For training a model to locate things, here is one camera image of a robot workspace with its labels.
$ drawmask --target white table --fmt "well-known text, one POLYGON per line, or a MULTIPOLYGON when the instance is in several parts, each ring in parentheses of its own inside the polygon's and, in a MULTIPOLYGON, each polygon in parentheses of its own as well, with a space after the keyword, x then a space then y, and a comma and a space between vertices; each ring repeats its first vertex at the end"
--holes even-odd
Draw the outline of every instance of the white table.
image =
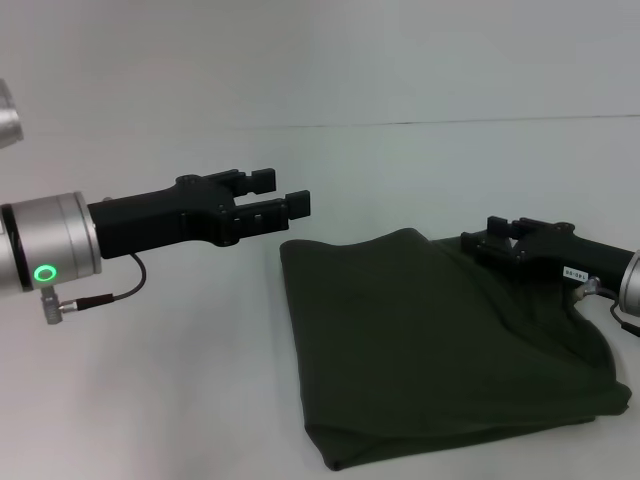
MULTIPOLYGON (((566 118, 640 112, 632 2, 453 3, 2 2, 0 77, 27 136, 0 152, 2 201, 274 167, 313 214, 228 249, 143 253, 142 292, 57 327, 36 293, 0 303, 1 478, 637 477, 635 397, 621 417, 339 473, 304 433, 283 241, 439 238, 500 215, 640 246, 640 120, 566 118), (493 121, 539 117, 565 119, 493 121), (419 124, 376 125, 398 122, 419 124)), ((137 281, 130 259, 103 267, 61 297, 137 281)), ((640 388, 638 340, 606 301, 581 308, 640 388)))

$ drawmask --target white label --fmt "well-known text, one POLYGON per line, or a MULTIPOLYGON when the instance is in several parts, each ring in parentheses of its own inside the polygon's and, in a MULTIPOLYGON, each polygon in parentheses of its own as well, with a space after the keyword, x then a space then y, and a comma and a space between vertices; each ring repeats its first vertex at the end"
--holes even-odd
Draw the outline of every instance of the white label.
POLYGON ((575 268, 564 267, 564 273, 562 275, 572 280, 578 280, 579 282, 586 282, 589 280, 589 274, 587 272, 582 272, 575 268))

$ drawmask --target cable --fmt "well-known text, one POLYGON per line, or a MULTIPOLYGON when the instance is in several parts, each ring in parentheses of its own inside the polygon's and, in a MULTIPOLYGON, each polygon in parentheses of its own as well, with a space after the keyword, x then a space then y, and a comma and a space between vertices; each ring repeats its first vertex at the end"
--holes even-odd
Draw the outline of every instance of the cable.
POLYGON ((135 295, 142 287, 144 287, 145 283, 147 283, 147 268, 144 266, 140 257, 135 253, 131 254, 131 257, 136 261, 138 266, 140 267, 140 281, 138 284, 129 290, 128 292, 121 293, 120 295, 114 295, 113 293, 107 293, 106 295, 96 295, 94 297, 84 297, 77 298, 75 300, 69 300, 67 302, 62 302, 60 304, 60 308, 63 313, 71 313, 71 312, 80 312, 82 310, 87 310, 89 308, 99 307, 101 305, 106 305, 108 303, 117 302, 119 300, 124 300, 125 298, 129 298, 132 295, 135 295))
POLYGON ((120 295, 114 295, 113 297, 114 302, 117 302, 118 300, 124 300, 125 298, 129 298, 132 295, 135 295, 140 290, 142 290, 142 287, 144 287, 144 284, 147 283, 147 267, 144 266, 144 263, 142 262, 142 260, 140 260, 140 257, 138 257, 138 255, 136 255, 135 253, 132 253, 131 257, 136 261, 136 263, 140 267, 140 274, 141 274, 140 281, 138 282, 138 285, 136 285, 134 288, 132 288, 128 292, 121 293, 120 295))
POLYGON ((609 309, 609 311, 611 312, 611 316, 615 318, 616 322, 620 324, 620 327, 623 330, 635 335, 636 337, 640 337, 640 327, 632 323, 625 322, 616 313, 616 308, 618 307, 618 305, 620 305, 620 299, 618 298, 616 292, 614 292, 613 290, 609 290, 608 288, 598 287, 597 294, 613 300, 613 305, 611 305, 611 308, 609 309))

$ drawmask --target dark green cloth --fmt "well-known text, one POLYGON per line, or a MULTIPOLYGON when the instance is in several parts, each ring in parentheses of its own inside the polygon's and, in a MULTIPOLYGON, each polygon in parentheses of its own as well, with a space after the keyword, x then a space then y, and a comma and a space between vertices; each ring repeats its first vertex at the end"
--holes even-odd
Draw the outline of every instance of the dark green cloth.
POLYGON ((600 332, 560 282, 521 285, 405 229, 281 247, 305 429, 332 470, 619 415, 600 332))

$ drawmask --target green light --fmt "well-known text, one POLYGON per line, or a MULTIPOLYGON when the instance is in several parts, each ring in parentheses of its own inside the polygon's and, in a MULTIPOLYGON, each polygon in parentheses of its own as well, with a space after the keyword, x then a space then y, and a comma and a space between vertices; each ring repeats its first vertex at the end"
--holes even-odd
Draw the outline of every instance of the green light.
POLYGON ((53 265, 40 265, 33 272, 33 278, 39 282, 50 282, 58 275, 58 270, 53 265))

